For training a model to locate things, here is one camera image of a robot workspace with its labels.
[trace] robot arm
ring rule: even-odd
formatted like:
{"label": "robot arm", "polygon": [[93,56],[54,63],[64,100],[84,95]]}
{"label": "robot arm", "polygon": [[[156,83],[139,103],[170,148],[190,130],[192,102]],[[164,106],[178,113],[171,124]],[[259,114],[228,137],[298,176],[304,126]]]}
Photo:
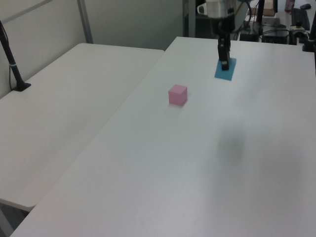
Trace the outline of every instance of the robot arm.
{"label": "robot arm", "polygon": [[218,35],[218,56],[223,71],[229,70],[230,34],[235,30],[238,10],[235,0],[206,0],[206,3],[197,7],[199,14],[207,15],[211,19],[212,31]]}

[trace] table leg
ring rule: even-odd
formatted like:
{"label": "table leg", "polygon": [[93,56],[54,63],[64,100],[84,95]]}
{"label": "table leg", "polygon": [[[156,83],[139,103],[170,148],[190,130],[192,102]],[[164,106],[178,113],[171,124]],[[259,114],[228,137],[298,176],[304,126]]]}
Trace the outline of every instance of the table leg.
{"label": "table leg", "polygon": [[14,229],[11,227],[10,223],[8,222],[7,218],[5,217],[4,213],[2,212],[0,208],[0,228],[6,235],[6,237],[9,237]]}
{"label": "table leg", "polygon": [[189,37],[196,37],[196,0],[189,0]]}

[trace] cable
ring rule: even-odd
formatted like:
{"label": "cable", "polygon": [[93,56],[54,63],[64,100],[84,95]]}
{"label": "cable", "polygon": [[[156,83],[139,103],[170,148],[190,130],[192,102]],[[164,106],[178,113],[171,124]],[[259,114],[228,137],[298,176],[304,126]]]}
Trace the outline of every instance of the cable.
{"label": "cable", "polygon": [[251,15],[252,15],[252,9],[251,9],[249,1],[246,0],[245,2],[246,2],[247,6],[248,6],[248,9],[249,9],[249,19],[248,19],[248,22],[247,22],[247,26],[249,26],[249,23],[250,23],[250,20],[251,20]]}
{"label": "cable", "polygon": [[289,30],[285,30],[285,29],[284,30],[268,30],[268,31],[264,31],[262,33],[262,35],[273,33],[273,32],[278,32],[278,31],[287,31],[287,32],[289,32]]}
{"label": "cable", "polygon": [[[5,28],[3,27],[3,24],[1,24],[1,28],[3,29],[6,41],[8,42],[9,45],[9,38],[8,35],[6,34]],[[12,86],[11,86],[11,67],[9,65],[9,86],[10,86],[10,90],[12,91]]]}

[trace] tabletop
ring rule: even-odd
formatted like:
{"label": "tabletop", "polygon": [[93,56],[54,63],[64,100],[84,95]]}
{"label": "tabletop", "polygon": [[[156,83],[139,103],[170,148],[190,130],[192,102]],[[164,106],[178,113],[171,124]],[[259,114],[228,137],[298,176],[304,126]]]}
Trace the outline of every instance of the tabletop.
{"label": "tabletop", "polygon": [[12,236],[314,237],[314,54],[231,56],[216,79],[217,41],[177,38]]}
{"label": "tabletop", "polygon": [[0,100],[0,202],[30,211],[163,54],[79,44]]}

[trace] bottle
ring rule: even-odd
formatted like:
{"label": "bottle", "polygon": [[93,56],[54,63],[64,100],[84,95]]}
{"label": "bottle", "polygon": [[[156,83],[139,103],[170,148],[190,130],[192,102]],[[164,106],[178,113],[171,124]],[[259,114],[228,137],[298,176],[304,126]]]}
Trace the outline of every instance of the bottle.
{"label": "bottle", "polygon": [[294,7],[294,4],[295,0],[286,0],[284,11],[291,12],[292,8]]}

